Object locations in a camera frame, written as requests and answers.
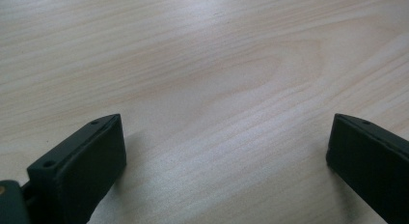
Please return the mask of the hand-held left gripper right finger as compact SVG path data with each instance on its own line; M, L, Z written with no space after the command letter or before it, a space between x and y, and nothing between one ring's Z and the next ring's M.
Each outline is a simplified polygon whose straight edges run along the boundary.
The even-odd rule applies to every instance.
M326 161L388 224L409 224L409 141L337 114Z

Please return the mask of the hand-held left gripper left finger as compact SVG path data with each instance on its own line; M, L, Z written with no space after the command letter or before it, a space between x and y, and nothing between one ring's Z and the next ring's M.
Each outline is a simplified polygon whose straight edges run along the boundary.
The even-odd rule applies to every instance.
M87 224L126 165L119 114L84 125L28 168L23 186L35 224Z

